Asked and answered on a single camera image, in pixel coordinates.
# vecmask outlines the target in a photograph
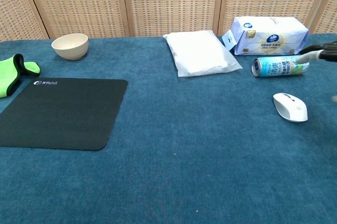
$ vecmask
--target white mouse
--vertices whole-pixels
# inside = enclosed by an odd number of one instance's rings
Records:
[[[308,120],[305,103],[293,95],[277,93],[273,96],[274,104],[279,115],[292,122]]]

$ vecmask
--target plastic bag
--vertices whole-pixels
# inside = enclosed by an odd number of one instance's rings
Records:
[[[165,34],[163,37],[170,46],[179,77],[242,69],[212,30],[177,32]]]

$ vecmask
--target tissue package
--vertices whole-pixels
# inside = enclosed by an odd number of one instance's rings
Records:
[[[294,55],[303,49],[309,30],[294,17],[235,17],[223,36],[235,55]]]

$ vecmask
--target beige bowl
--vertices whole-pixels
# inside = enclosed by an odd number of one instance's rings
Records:
[[[64,35],[52,42],[52,48],[62,58],[78,60],[88,51],[88,36],[82,33]]]

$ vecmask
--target can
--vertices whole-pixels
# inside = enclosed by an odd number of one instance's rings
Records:
[[[301,75],[308,70],[309,62],[299,64],[299,55],[259,57],[254,59],[252,72],[254,76]]]

